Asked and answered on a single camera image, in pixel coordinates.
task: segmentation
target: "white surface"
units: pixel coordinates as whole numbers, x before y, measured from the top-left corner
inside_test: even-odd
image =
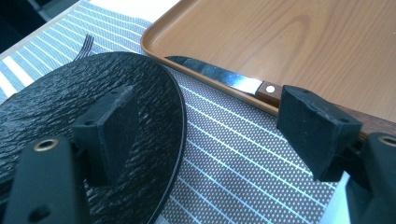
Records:
[[[15,63],[15,61],[10,56],[6,57],[3,60],[3,63],[5,63],[11,72],[17,76],[23,86],[27,87],[34,82],[33,79],[29,77],[29,75],[27,75],[25,71],[23,71],[23,69],[17,63]]]
[[[17,90],[12,86],[8,79],[0,72],[0,90],[3,90],[7,97],[17,93]]]
[[[349,180],[349,175],[344,172],[343,177],[335,189],[332,198],[323,214],[320,224],[328,223],[350,223],[349,210],[347,208],[347,193],[346,185]]]
[[[155,22],[178,0],[91,0],[91,4],[125,16]]]

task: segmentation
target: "white stripe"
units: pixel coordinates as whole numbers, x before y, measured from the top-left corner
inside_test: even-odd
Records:
[[[71,59],[69,56],[65,55],[63,52],[61,52],[60,50],[58,50],[55,46],[51,45],[49,42],[45,41],[43,38],[41,38],[39,35],[37,36],[37,39],[41,40],[42,42],[44,42],[46,45],[50,46],[51,48],[55,49],[59,54],[63,55],[66,59],[68,59],[69,61],[72,61],[73,59]]]
[[[76,20],[85,22],[85,23],[87,23],[87,24],[89,24],[89,25],[91,25],[91,26],[94,26],[94,27],[97,28],[97,29],[100,29],[100,30],[103,30],[103,31],[105,31],[105,32],[108,32],[108,33],[110,33],[111,35],[119,36],[119,37],[121,37],[121,38],[123,38],[123,39],[125,39],[125,40],[129,40],[130,42],[132,42],[132,43],[134,43],[134,44],[137,44],[137,45],[140,44],[140,43],[134,42],[132,39],[127,38],[127,37],[125,37],[125,36],[123,36],[123,35],[114,34],[114,33],[112,33],[112,32],[109,32],[107,29],[104,29],[104,28],[102,28],[102,27],[100,27],[100,26],[97,26],[97,25],[95,25],[95,24],[93,24],[93,23],[90,23],[90,22],[88,22],[88,21],[84,21],[84,20],[82,20],[82,19],[80,19],[80,18],[78,18],[78,17],[73,16],[72,14],[70,14],[69,16],[75,18]]]
[[[184,158],[185,161],[187,161],[190,165],[192,165],[195,169],[199,170],[202,174],[207,175],[208,177],[210,177],[210,175],[208,175],[207,173],[205,173],[202,169],[200,169],[197,165],[193,164],[192,161],[189,161],[189,159]],[[274,196],[272,196],[271,194],[269,194],[267,191],[258,188],[257,185],[253,184],[252,182],[249,182],[244,176],[240,175],[240,177],[242,177],[245,181],[247,181],[252,187],[258,189],[259,191],[261,191],[262,193],[264,193],[267,197],[269,197],[270,199],[274,200],[276,203],[279,203],[282,207],[286,208],[288,211],[290,211],[291,213],[293,213],[295,216],[299,217],[301,220],[303,220],[305,223],[309,223],[308,220],[305,219],[305,217],[302,217],[299,213],[297,213],[296,211],[294,211],[293,209],[291,209],[290,207],[288,207],[287,205],[285,205],[284,203],[282,203],[279,199],[275,198]]]
[[[81,34],[75,32],[74,30],[71,30],[71,29],[69,29],[69,28],[67,28],[67,27],[65,27],[65,26],[63,26],[63,25],[61,25],[60,23],[57,23],[57,25],[61,26],[62,28],[66,29],[66,30],[68,30],[69,32],[72,32],[72,33],[74,33],[74,34],[76,34],[76,35],[79,35],[79,36],[82,36],[82,37],[85,38],[84,35],[81,35]],[[67,39],[69,39],[69,40],[71,40],[71,41],[73,41],[73,42],[79,44],[80,46],[83,45],[82,43],[78,43],[76,40],[70,38],[69,36],[67,36],[67,35],[64,34],[64,33],[61,33],[61,32],[59,32],[59,31],[53,29],[52,27],[50,27],[50,29],[52,29],[53,31],[55,31],[55,32],[58,33],[59,35],[62,35],[62,36],[64,36],[64,37],[66,37]],[[105,49],[105,50],[108,50],[108,51],[112,51],[112,49],[108,49],[108,48],[106,48],[105,46],[100,45],[98,42],[94,42],[94,45],[95,45],[95,46],[99,46],[99,47],[101,47],[102,49]]]
[[[11,70],[11,72],[21,81],[23,86],[27,87],[34,82],[34,80],[26,74],[26,72],[10,57],[6,57],[3,62]]]
[[[204,96],[198,94],[198,93],[195,92],[195,91],[192,91],[192,90],[188,89],[187,87],[185,87],[185,86],[183,86],[183,85],[179,85],[179,86],[180,86],[182,89],[184,89],[184,90],[186,90],[186,91],[189,91],[189,92],[192,93],[193,95],[198,96],[200,99],[203,99],[203,100],[209,102],[210,104],[215,105],[216,107],[221,108],[221,109],[225,110],[226,112],[228,112],[228,113],[230,113],[230,114],[236,116],[237,118],[239,118],[239,119],[241,119],[241,120],[243,120],[243,121],[246,121],[247,123],[249,123],[249,124],[251,124],[251,125],[253,125],[253,126],[255,126],[255,127],[259,128],[259,129],[261,129],[261,130],[263,130],[263,131],[265,131],[265,132],[267,132],[267,133],[269,133],[269,134],[271,134],[271,135],[273,135],[273,136],[275,136],[275,137],[277,137],[277,138],[279,138],[280,140],[282,140],[282,141],[284,141],[284,142],[287,142],[287,140],[286,140],[284,137],[282,137],[282,136],[280,136],[280,135],[277,135],[276,133],[273,133],[273,132],[271,132],[271,131],[269,131],[269,130],[263,128],[262,126],[256,124],[255,122],[253,122],[253,121],[251,121],[251,120],[248,120],[248,119],[246,119],[246,118],[244,118],[244,117],[242,117],[242,116],[240,116],[240,115],[234,113],[233,111],[231,111],[231,110],[225,108],[225,107],[222,106],[222,105],[216,104],[215,102],[213,102],[213,101],[211,101],[211,100],[205,98]]]
[[[210,158],[212,158],[213,160],[215,160],[216,162],[220,163],[222,166],[224,166],[225,168],[227,168],[228,170],[230,170],[231,172],[233,172],[234,174],[238,175],[239,177],[243,178],[245,181],[247,181],[249,183],[249,185],[253,186],[254,188],[256,188],[257,190],[261,191],[262,193],[266,194],[267,196],[269,196],[271,199],[277,201],[277,198],[275,198],[274,196],[272,196],[270,193],[268,193],[267,191],[265,191],[264,189],[262,189],[261,187],[257,186],[255,183],[253,183],[252,181],[250,181],[249,179],[247,179],[246,177],[244,177],[243,175],[239,174],[238,172],[236,172],[232,167],[228,166],[226,163],[224,163],[223,161],[217,159],[216,157],[214,157],[213,155],[211,155],[209,152],[207,152],[206,150],[204,150],[203,148],[199,147],[198,145],[196,145],[195,143],[193,143],[190,139],[187,139],[187,142],[189,142],[190,144],[192,144],[194,147],[198,148],[199,150],[201,150],[202,152],[204,152],[207,156],[209,156]],[[278,177],[275,174],[269,173],[270,175],[274,176],[274,177]],[[290,184],[289,182],[283,181],[280,177],[278,177],[278,179],[280,179],[284,184],[288,185],[289,187],[291,187],[292,189],[295,189],[296,191],[298,191],[299,193],[303,194],[306,198],[310,199],[311,201],[313,201],[314,203],[317,203],[318,205],[320,205],[321,207],[325,208],[326,205],[324,205],[323,203],[319,202],[318,200],[316,200],[313,196],[309,195],[308,193],[305,193],[304,191],[302,191],[301,189],[294,187],[292,184]]]
[[[73,52],[78,53],[77,50],[70,48],[69,46],[67,46],[64,42],[60,41],[59,39],[55,38],[54,36],[48,34],[46,31],[43,32],[44,35],[49,36],[51,39],[55,40],[56,42],[60,43],[61,45],[65,46],[68,49],[71,49]]]
[[[187,121],[187,122],[188,122],[192,127],[194,127],[195,129],[199,130],[201,133],[206,134],[207,136],[209,136],[210,138],[216,140],[217,142],[219,142],[219,143],[222,144],[223,146],[227,147],[227,148],[230,149],[231,151],[235,152],[236,154],[238,154],[239,156],[241,156],[241,157],[244,158],[245,160],[250,161],[252,164],[256,165],[256,166],[259,167],[260,169],[262,169],[262,170],[264,170],[265,172],[267,172],[268,174],[271,174],[271,175],[272,175],[272,173],[271,173],[269,170],[267,170],[266,168],[264,168],[263,166],[261,166],[261,165],[258,164],[257,162],[253,161],[251,158],[245,156],[244,154],[242,154],[242,153],[239,152],[238,150],[234,149],[233,147],[230,147],[230,146],[227,145],[226,143],[222,142],[221,140],[219,140],[217,137],[215,137],[215,136],[212,135],[211,133],[208,133],[207,131],[201,129],[200,127],[196,126],[195,124],[193,124],[193,123],[190,122],[190,121]],[[292,163],[291,163],[290,165],[293,165],[294,167],[300,169],[301,171],[303,171],[304,173],[306,173],[306,174],[308,174],[308,175],[312,175],[312,174],[309,173],[308,171],[305,171],[305,170],[303,170],[302,168],[300,168],[300,167],[298,167],[298,166],[295,166],[295,165],[292,164]],[[335,187],[333,187],[333,186],[330,185],[329,183],[325,183],[325,184],[327,184],[329,187],[335,189]]]
[[[29,63],[29,65],[33,67],[33,69],[35,69],[40,76],[43,76],[43,74],[34,65],[32,65],[25,57],[23,57],[23,55],[21,55],[19,51],[17,51],[17,54],[20,55],[20,57],[23,58],[24,61]]]
[[[42,48],[40,48],[37,44],[35,44],[33,41],[30,42],[32,45],[34,45],[36,48],[41,50],[43,53],[47,54],[53,61],[55,61],[57,64],[60,66],[64,65],[63,63],[59,62],[56,58],[54,58],[52,55],[49,55],[46,51],[44,51]]]
[[[238,196],[236,196],[234,193],[232,193],[229,189],[225,188],[224,186],[222,186],[215,178],[213,178],[212,176],[210,176],[209,174],[205,173],[201,168],[199,168],[198,166],[196,166],[194,163],[192,163],[192,161],[189,161],[186,158],[183,158],[183,161],[186,161],[190,166],[192,166],[194,169],[198,170],[201,174],[203,174],[204,176],[206,176],[207,178],[209,178],[212,182],[214,182],[217,186],[219,186],[221,189],[223,189],[224,191],[226,191],[228,194],[230,194],[231,196],[233,196],[233,198],[235,198],[238,202],[240,202],[242,205],[244,205],[246,208],[248,208],[250,211],[254,212],[257,216],[261,217],[262,219],[264,219],[267,223],[272,223],[272,221],[270,219],[268,219],[265,215],[261,214],[259,211],[257,211],[256,209],[254,209],[252,206],[250,206],[247,202],[243,201],[242,199],[240,199]]]
[[[137,23],[135,23],[135,22],[123,21],[123,20],[120,20],[120,19],[118,19],[118,18],[116,18],[116,17],[112,17],[112,16],[109,16],[109,15],[107,15],[107,14],[100,13],[100,12],[98,12],[98,11],[96,11],[96,10],[92,10],[92,9],[87,8],[87,7],[84,7],[84,6],[81,6],[81,7],[82,7],[82,8],[85,8],[85,9],[91,11],[91,12],[97,13],[97,14],[99,14],[99,15],[108,17],[108,18],[110,18],[111,20],[121,21],[121,22],[124,22],[124,23],[127,23],[127,24],[132,24],[132,25],[140,26],[141,28],[147,29],[147,27],[142,26],[142,25],[140,25],[140,24],[137,24]]]
[[[247,136],[245,136],[245,135],[243,135],[243,134],[237,132],[236,130],[234,130],[234,129],[228,127],[227,125],[221,123],[220,121],[211,118],[210,116],[208,116],[208,115],[205,114],[204,112],[198,110],[197,108],[193,107],[192,105],[189,105],[189,104],[186,103],[186,106],[188,106],[189,108],[191,108],[191,109],[194,110],[195,112],[197,112],[197,113],[203,115],[203,116],[206,117],[207,119],[213,120],[214,122],[216,122],[216,123],[219,124],[220,126],[222,126],[222,127],[226,128],[226,129],[230,130],[231,132],[236,133],[237,135],[239,135],[240,137],[242,137],[243,139],[245,139],[245,140],[248,141],[249,143],[255,145],[256,147],[259,147],[259,148],[263,149],[264,151],[266,151],[266,152],[270,153],[271,155],[273,155],[273,156],[279,158],[280,160],[282,160],[282,161],[284,161],[284,162],[290,164],[291,166],[294,166],[295,168],[297,168],[297,169],[303,171],[304,173],[306,173],[306,174],[312,176],[312,173],[311,173],[311,172],[309,172],[309,171],[305,170],[304,168],[300,167],[299,165],[294,164],[294,163],[292,163],[291,161],[288,161],[287,159],[285,159],[285,158],[283,158],[283,157],[277,155],[275,152],[271,151],[271,150],[268,149],[267,147],[262,146],[261,144],[259,144],[259,143],[255,142],[255,141],[251,140],[249,137],[247,137]]]
[[[4,91],[7,97],[10,97],[12,94],[16,93],[17,90],[11,85],[8,79],[0,72],[0,88]]]
[[[99,35],[99,34],[97,34],[97,33],[92,32],[91,30],[85,29],[84,27],[79,26],[79,25],[73,23],[72,21],[68,21],[67,19],[63,19],[63,21],[68,22],[68,23],[70,23],[70,24],[72,24],[72,25],[74,25],[74,26],[77,26],[77,27],[80,28],[81,30],[85,30],[86,32],[90,32],[90,33],[92,33],[92,34],[95,34],[95,36],[100,36],[100,37],[102,37],[103,39],[107,40],[108,42],[111,42],[111,43],[114,44],[114,45],[120,46],[120,47],[123,48],[123,49],[127,49],[127,50],[129,50],[129,51],[133,51],[133,50],[131,50],[131,49],[128,49],[128,48],[124,47],[123,45],[121,45],[121,44],[119,44],[119,43],[116,43],[116,42],[114,42],[114,41],[112,41],[112,40],[110,40],[110,39],[107,39],[107,38],[106,38],[105,36],[103,36],[103,35]]]
[[[133,30],[131,30],[131,29],[126,29],[126,28],[120,27],[120,26],[118,26],[118,25],[111,24],[110,22],[99,20],[98,18],[92,17],[92,16],[90,16],[90,15],[87,15],[87,14],[82,13],[82,12],[79,12],[79,11],[76,11],[76,12],[79,13],[79,14],[81,14],[81,15],[83,15],[83,16],[89,17],[89,18],[91,18],[91,19],[93,19],[93,20],[99,21],[99,22],[101,22],[101,23],[105,23],[105,24],[108,24],[108,25],[110,25],[110,26],[117,27],[119,30],[124,30],[124,31],[126,31],[126,32],[128,32],[128,33],[135,34],[135,35],[138,35],[138,36],[142,36],[141,34],[135,32],[135,31],[133,31]]]
[[[169,196],[169,198],[174,201],[181,209],[183,209],[184,212],[186,212],[192,219],[194,219],[195,222],[201,223],[198,218],[196,218],[187,208],[185,208],[180,202],[178,202],[175,197],[172,195]]]
[[[31,50],[29,50],[27,48],[27,46],[23,46],[24,49],[26,49],[27,51],[29,51],[29,53],[31,53],[35,58],[37,58],[41,63],[43,63],[50,71],[53,70],[53,68],[51,68],[49,65],[47,65],[45,62],[43,62],[43,60],[41,60],[39,57],[37,57]]]
[[[218,213],[220,213],[224,218],[226,218],[230,223],[235,223],[234,221],[232,221],[229,217],[227,217],[221,210],[219,210],[212,202],[210,202],[206,197],[204,197],[204,195],[202,195],[200,192],[198,192],[195,188],[193,188],[189,183],[187,183],[187,181],[185,181],[183,178],[181,178],[180,176],[177,177],[177,179],[179,179],[181,182],[183,182],[183,184],[185,184],[187,187],[189,187],[189,189],[191,189],[192,191],[194,191],[195,194],[197,194],[200,198],[202,198],[206,203],[208,203],[211,207],[213,207]]]

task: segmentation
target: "wooden tray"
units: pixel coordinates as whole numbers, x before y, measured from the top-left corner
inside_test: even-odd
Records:
[[[165,56],[183,55],[396,122],[396,1],[182,0],[142,37],[151,57],[267,112],[276,108]]]

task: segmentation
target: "black plastic mount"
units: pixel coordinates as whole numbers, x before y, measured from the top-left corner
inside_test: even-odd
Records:
[[[313,92],[284,86],[277,128],[314,178],[339,181],[350,174],[346,197],[352,223],[396,223],[396,137],[371,133]]]
[[[339,181],[345,145],[358,140],[361,122],[311,91],[284,86],[276,127],[319,181]]]
[[[82,179],[66,137],[34,141],[21,154],[4,223],[89,223]]]
[[[115,184],[138,132],[137,102],[131,86],[97,101],[71,125],[78,148],[88,150],[91,186]]]
[[[137,136],[137,111],[133,88],[119,87],[75,120],[75,143],[48,136],[26,146],[15,177],[0,186],[4,223],[90,223],[83,179],[117,182]]]

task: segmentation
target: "textured slate surface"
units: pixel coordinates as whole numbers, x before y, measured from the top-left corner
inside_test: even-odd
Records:
[[[69,63],[2,105],[0,176],[15,169],[25,145],[46,135],[70,137],[69,125],[77,117],[125,85],[137,97],[139,135],[118,184],[87,188],[88,198],[96,223],[147,222],[160,202],[164,205],[163,194],[170,193],[171,177],[176,178],[185,147],[186,111],[173,77],[142,55],[104,53]]]

